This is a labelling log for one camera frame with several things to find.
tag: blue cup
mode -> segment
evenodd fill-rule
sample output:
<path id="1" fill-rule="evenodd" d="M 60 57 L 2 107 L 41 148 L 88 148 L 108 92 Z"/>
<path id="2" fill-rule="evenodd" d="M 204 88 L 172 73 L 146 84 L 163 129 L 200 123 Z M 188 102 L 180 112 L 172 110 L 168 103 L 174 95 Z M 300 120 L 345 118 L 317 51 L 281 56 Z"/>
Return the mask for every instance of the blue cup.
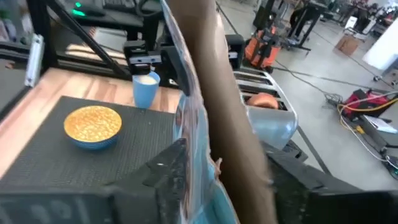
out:
<path id="1" fill-rule="evenodd" d="M 132 77 L 132 93 L 134 94 L 134 102 L 138 108 L 150 108 L 155 98 L 157 89 L 159 88 L 159 75 L 155 72 L 150 72 L 148 76 L 152 77 L 156 83 L 142 83 L 141 75 L 133 75 Z"/>

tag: desk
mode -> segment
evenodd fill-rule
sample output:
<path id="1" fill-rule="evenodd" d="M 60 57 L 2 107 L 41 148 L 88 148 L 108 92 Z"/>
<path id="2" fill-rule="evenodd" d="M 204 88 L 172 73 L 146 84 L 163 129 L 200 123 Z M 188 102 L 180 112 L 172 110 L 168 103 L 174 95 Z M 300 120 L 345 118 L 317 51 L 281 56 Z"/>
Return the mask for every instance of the desk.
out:
<path id="1" fill-rule="evenodd" d="M 51 68 L 0 124 L 0 177 L 14 162 L 61 96 L 134 106 L 132 83 Z M 174 113 L 180 91 L 160 87 L 152 110 Z"/>

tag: cup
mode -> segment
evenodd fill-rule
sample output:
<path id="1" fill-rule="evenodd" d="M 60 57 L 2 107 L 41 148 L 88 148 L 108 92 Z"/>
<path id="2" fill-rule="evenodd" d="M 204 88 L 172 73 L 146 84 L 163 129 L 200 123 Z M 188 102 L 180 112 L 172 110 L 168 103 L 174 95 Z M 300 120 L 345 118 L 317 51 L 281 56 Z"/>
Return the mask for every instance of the cup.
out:
<path id="1" fill-rule="evenodd" d="M 136 107 L 147 109 L 152 105 L 159 82 L 160 77 L 156 72 L 150 72 L 148 75 L 133 75 L 132 93 Z"/>

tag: cardboard box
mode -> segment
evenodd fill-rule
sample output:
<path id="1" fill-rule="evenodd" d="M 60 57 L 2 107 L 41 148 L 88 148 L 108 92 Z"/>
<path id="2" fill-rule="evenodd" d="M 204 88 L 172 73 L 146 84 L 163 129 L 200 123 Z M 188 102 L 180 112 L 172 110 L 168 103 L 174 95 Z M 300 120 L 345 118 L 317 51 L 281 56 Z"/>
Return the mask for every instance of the cardboard box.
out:
<path id="1" fill-rule="evenodd" d="M 359 39 L 353 37 L 352 35 L 345 34 L 337 43 L 336 48 L 342 51 L 344 54 L 350 56 L 354 53 L 359 43 Z"/>

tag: floor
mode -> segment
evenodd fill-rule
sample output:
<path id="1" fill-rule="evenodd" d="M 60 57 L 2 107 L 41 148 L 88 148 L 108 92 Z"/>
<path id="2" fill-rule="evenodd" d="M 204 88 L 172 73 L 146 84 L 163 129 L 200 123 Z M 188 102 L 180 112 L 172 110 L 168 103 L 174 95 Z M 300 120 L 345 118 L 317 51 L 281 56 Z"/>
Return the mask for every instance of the floor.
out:
<path id="1" fill-rule="evenodd" d="M 249 38 L 254 30 L 252 27 L 255 16 L 253 7 L 232 0 L 218 2 L 225 14 L 223 21 L 226 33 L 234 33 L 233 28 L 228 24 L 229 20 L 239 34 L 244 38 Z M 289 18 L 289 11 L 284 18 Z M 374 40 L 367 40 L 352 56 L 348 57 L 334 49 L 341 36 L 342 28 L 337 24 L 318 22 L 310 34 L 310 40 L 305 44 L 312 51 L 306 56 L 303 50 L 282 50 L 275 66 L 283 65 L 291 71 L 299 72 L 295 73 L 298 77 L 324 91 L 338 93 L 345 98 L 359 88 L 356 85 L 393 90 L 382 81 L 373 82 L 373 76 L 380 75 L 382 71 L 361 60 Z M 333 176 L 364 190 L 398 189 L 398 181 L 393 179 L 384 166 L 340 125 L 336 111 L 325 106 L 322 93 L 294 78 L 289 72 L 274 70 L 272 76 L 293 104 L 298 113 L 299 125 Z M 317 77 L 330 78 L 337 82 Z M 389 83 L 392 79 L 387 77 L 386 82 Z M 393 115 L 396 117 L 397 111 L 398 104 L 391 107 L 383 116 L 392 119 Z M 398 128 L 398 120 L 394 122 L 393 126 Z M 293 140 L 308 154 L 306 163 L 320 169 L 318 162 L 298 133 L 295 134 Z"/>

